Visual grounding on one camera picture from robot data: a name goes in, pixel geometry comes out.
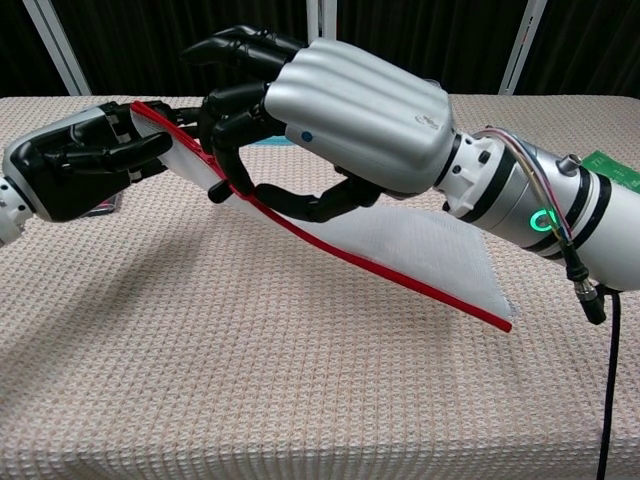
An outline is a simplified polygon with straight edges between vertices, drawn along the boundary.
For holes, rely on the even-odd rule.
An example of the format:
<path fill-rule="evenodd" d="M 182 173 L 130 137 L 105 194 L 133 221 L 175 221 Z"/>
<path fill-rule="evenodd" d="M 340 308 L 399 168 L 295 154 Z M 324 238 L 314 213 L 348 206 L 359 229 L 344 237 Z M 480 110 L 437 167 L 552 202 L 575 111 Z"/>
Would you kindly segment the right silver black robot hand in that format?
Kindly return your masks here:
<path fill-rule="evenodd" d="M 325 222 L 384 194 L 422 194 L 446 171 L 457 141 L 447 93 L 365 50 L 236 25 L 182 57 L 250 76 L 204 98 L 199 137 L 233 189 L 285 216 Z M 276 135 L 331 163 L 341 181 L 320 196 L 253 182 L 240 148 Z"/>

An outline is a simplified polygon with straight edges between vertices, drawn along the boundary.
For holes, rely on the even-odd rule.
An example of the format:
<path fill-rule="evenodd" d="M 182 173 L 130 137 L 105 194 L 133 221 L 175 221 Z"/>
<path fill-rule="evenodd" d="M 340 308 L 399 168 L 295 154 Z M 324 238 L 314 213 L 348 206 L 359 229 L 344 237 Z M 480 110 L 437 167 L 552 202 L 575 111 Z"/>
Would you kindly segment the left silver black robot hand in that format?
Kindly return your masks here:
<path fill-rule="evenodd" d="M 164 172 L 168 133 L 140 132 L 131 103 L 93 105 L 31 131 L 4 150 L 1 208 L 24 220 L 75 220 L 134 183 Z"/>

